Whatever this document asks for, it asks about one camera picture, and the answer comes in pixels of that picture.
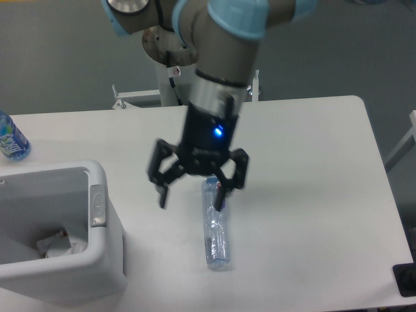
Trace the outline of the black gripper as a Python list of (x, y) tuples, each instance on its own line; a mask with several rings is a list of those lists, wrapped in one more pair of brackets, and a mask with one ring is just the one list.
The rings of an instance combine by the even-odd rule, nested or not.
[[(244, 188), (250, 157), (242, 148), (229, 151), (238, 119), (238, 115), (215, 116), (190, 103), (180, 142), (174, 145), (161, 138), (156, 140), (147, 174), (159, 193), (161, 209), (166, 209), (169, 185), (185, 173), (218, 178), (221, 186), (214, 204), (217, 211), (222, 210), (226, 196), (233, 189)], [(172, 155), (177, 156), (177, 161), (162, 172), (162, 163)], [(221, 169), (229, 159), (235, 163), (231, 178)]]

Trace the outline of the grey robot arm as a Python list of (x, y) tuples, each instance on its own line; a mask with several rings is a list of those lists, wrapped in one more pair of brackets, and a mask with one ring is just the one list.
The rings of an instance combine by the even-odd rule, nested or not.
[(117, 33), (152, 27), (174, 34), (195, 53), (183, 134), (178, 145), (158, 140), (148, 166), (149, 180), (164, 207), (172, 182), (185, 174), (216, 176), (221, 189), (215, 208), (242, 189), (249, 156), (230, 150), (241, 105), (267, 29), (297, 20), (315, 1), (103, 1)]

